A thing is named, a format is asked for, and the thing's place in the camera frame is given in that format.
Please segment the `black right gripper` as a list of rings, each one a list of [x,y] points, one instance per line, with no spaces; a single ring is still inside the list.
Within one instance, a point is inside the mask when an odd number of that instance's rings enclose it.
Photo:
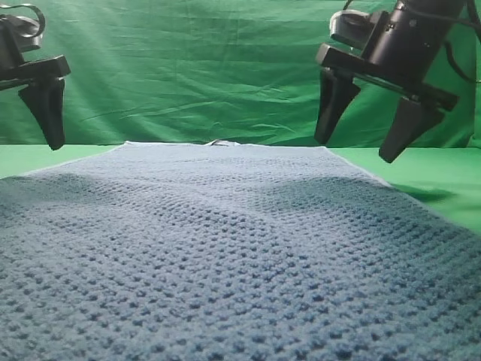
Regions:
[[[321,67],[319,113],[314,138],[327,144],[361,88],[363,79],[407,98],[401,98],[392,125],[379,149],[394,162],[416,139],[442,122],[458,97],[425,82],[431,64],[459,15],[457,1],[397,1],[391,11],[371,14],[374,29],[362,50],[321,44],[316,60]]]

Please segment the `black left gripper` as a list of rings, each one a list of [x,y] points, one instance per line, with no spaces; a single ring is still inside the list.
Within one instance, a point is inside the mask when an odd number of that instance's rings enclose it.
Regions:
[[[36,20],[40,23],[37,35],[43,37],[44,18],[39,17]],[[70,66],[63,55],[27,61],[23,54],[10,26],[1,16],[1,89],[30,83],[19,90],[18,95],[36,119],[50,149],[58,150],[65,144],[62,116],[65,90],[63,77],[71,73]]]

